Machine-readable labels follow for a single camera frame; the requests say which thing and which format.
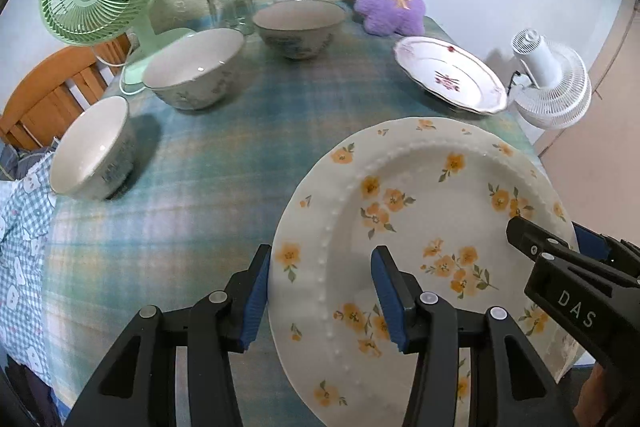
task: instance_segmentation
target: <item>chair backrest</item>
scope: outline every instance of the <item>chair backrest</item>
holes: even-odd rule
[[[127,36],[121,35],[94,48],[105,61],[121,64],[129,46]],[[71,80],[89,104],[97,102],[107,87],[96,61],[91,48],[67,46],[33,68],[6,103],[0,117],[2,139],[32,150],[62,137],[82,113],[65,81]],[[111,67],[114,75],[118,70]]]

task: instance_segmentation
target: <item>blue gingham fabric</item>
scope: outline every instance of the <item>blue gingham fabric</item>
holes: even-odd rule
[[[0,342],[51,385],[42,328],[44,247],[56,203],[50,153],[30,169],[0,211]]]

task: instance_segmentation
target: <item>ceramic bowl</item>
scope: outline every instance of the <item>ceramic bowl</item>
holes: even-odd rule
[[[346,14],[337,4],[318,0],[275,3],[256,12],[264,43],[289,59],[311,59],[331,44]]]
[[[76,199],[102,200],[133,169],[135,146],[127,100],[99,100],[62,137],[51,164],[51,188]]]
[[[186,35],[157,53],[142,83],[179,110],[201,110],[221,99],[238,73],[244,36],[213,28]]]

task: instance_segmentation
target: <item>floral plate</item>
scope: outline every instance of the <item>floral plate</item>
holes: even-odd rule
[[[522,215],[577,248],[546,177],[497,136],[447,118],[403,118],[359,131],[300,182],[273,242],[269,320],[280,361],[329,426],[400,425],[415,355],[389,340],[371,280],[372,249],[458,308],[505,308],[555,377],[577,343],[523,289],[532,263],[508,244]],[[459,425],[468,414],[461,350]]]
[[[405,37],[396,61],[422,89],[467,111],[493,115],[507,107],[500,79],[479,58],[433,37]]]

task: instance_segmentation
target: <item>cable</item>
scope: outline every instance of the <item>cable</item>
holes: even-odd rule
[[[111,64],[110,62],[107,62],[102,57],[100,57],[100,55],[97,54],[93,46],[91,46],[90,48],[91,48],[91,51],[94,52],[95,58],[98,59],[98,61],[100,61],[101,63],[106,64],[107,66],[111,66],[112,68],[121,68],[127,63],[127,58],[125,57],[124,62],[122,64]]]
[[[107,66],[111,66],[113,68],[122,68],[122,71],[120,72],[120,78],[118,79],[118,86],[120,87],[120,91],[124,95],[137,95],[138,93],[141,93],[146,88],[146,86],[143,85],[140,89],[134,92],[128,92],[127,90],[124,89],[124,75],[125,75],[125,71],[127,70],[127,62],[129,61],[129,56],[133,51],[133,46],[129,46],[129,51],[127,51],[127,56],[124,57],[124,62],[122,64],[111,64],[110,62],[105,61],[102,57],[100,57],[100,55],[98,55],[95,52],[95,49],[93,46],[91,46],[91,51],[94,52],[95,58],[98,59],[98,61],[100,61],[101,63],[104,63]]]

